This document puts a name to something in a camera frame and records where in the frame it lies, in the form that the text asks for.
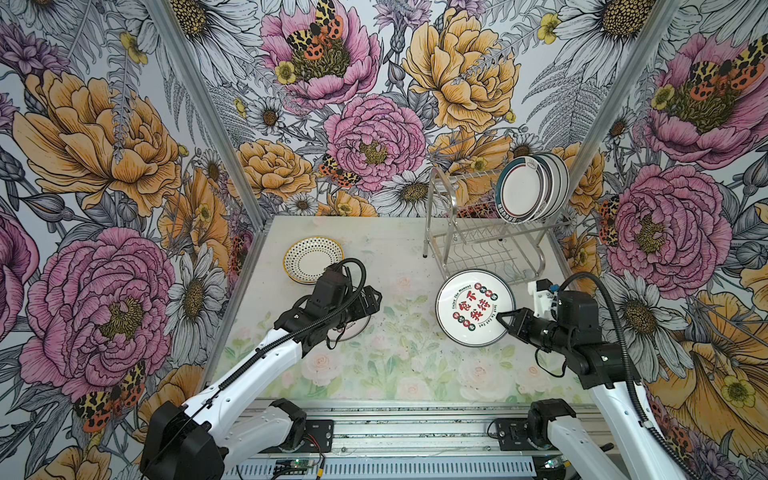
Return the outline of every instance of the yellow peony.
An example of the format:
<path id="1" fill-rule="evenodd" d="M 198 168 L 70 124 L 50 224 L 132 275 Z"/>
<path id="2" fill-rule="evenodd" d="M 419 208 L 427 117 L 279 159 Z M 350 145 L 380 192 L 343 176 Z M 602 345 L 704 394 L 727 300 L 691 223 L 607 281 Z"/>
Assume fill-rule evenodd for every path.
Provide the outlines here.
<path id="1" fill-rule="evenodd" d="M 515 65 L 510 53 L 485 71 L 455 81 L 501 45 L 498 34 L 481 30 L 480 21 L 465 10 L 457 14 L 450 8 L 443 22 L 442 32 L 428 23 L 414 32 L 402 67 L 419 83 L 411 87 L 414 92 L 435 93 L 439 110 L 435 123 L 439 127 L 485 131 L 495 123 L 494 117 L 509 111 L 520 64 Z"/>
<path id="2" fill-rule="evenodd" d="M 29 75 L 29 93 L 41 102 L 48 116 L 16 113 L 13 138 L 41 178 L 44 192 L 87 193 L 82 207 L 98 204 L 107 189 L 120 191 L 149 217 L 163 197 L 181 186 L 179 149 L 149 99 L 133 96 L 134 109 L 123 159 L 114 159 L 112 97 L 103 78 L 86 85 L 80 78 L 46 71 L 43 78 Z"/>

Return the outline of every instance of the flower bud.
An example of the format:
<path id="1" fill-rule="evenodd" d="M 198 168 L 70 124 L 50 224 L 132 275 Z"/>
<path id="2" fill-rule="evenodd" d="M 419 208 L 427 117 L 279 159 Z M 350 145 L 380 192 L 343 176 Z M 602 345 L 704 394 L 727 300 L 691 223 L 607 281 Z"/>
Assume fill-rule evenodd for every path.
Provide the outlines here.
<path id="1" fill-rule="evenodd" d="M 768 187 L 768 155 L 763 155 L 747 167 L 742 181 L 744 182 L 744 190 L 747 190 L 748 187 L 754 189 L 754 191 L 752 188 L 749 189 L 751 192 L 749 195 L 754 195 L 758 188 Z"/>
<path id="2" fill-rule="evenodd" d="M 16 157 L 0 148 L 0 180 L 18 182 L 24 178 L 24 168 Z"/>
<path id="3" fill-rule="evenodd" d="M 64 199 L 54 194 L 36 194 L 31 197 L 19 198 L 35 215 L 46 222 L 54 223 L 62 220 L 72 220 L 74 212 L 64 204 Z"/>

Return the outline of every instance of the plate with yellow rim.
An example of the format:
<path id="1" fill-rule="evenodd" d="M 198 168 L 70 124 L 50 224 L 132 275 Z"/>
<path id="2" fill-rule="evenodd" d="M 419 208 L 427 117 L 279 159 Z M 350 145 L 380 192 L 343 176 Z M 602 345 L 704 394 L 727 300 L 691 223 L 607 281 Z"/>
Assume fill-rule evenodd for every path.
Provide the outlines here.
<path id="1" fill-rule="evenodd" d="M 283 268 L 294 282 L 314 285 L 325 269 L 344 260 L 344 250 L 335 240 L 310 237 L 294 243 L 283 257 Z"/>

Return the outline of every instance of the stack of plates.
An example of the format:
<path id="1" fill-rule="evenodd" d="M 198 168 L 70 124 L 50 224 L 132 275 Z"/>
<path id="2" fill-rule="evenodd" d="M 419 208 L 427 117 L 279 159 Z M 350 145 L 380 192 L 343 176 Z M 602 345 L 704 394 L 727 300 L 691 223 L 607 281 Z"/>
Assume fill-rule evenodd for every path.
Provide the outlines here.
<path id="1" fill-rule="evenodd" d="M 517 157 L 498 177 L 496 207 L 509 223 L 540 220 L 556 212 L 567 194 L 568 167 L 560 157 Z"/>

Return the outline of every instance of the white plate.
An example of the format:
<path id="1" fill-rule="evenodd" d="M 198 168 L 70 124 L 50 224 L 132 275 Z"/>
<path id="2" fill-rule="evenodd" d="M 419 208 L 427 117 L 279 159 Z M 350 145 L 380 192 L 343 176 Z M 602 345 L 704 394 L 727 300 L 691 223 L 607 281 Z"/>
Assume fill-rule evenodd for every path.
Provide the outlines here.
<path id="1" fill-rule="evenodd" d="M 496 210 L 510 223 L 522 223 L 540 213 L 550 189 L 544 166 L 533 157 L 517 157 L 499 175 Z"/>
<path id="2" fill-rule="evenodd" d="M 559 174 L 559 180 L 557 180 L 557 188 L 553 187 L 553 197 L 554 202 L 552 204 L 552 208 L 548 209 L 543 215 L 541 215 L 541 218 L 548 217 L 549 215 L 552 215 L 554 212 L 558 211 L 562 204 L 565 202 L 566 198 L 565 196 L 568 195 L 568 186 L 570 184 L 569 176 L 568 176 L 568 167 L 565 166 L 565 162 L 558 157 L 555 154 L 538 154 L 546 159 L 546 161 L 552 166 L 552 168 L 557 168 L 560 172 Z"/>
<path id="3" fill-rule="evenodd" d="M 294 243 L 283 258 L 283 268 L 294 282 L 312 285 L 323 275 L 326 267 L 344 259 L 336 241 L 325 237 L 310 237 Z"/>
<path id="4" fill-rule="evenodd" d="M 515 297 L 501 277 L 485 270 L 465 270 L 449 278 L 437 294 L 440 328 L 463 346 L 498 342 L 507 330 L 496 314 L 515 309 Z"/>

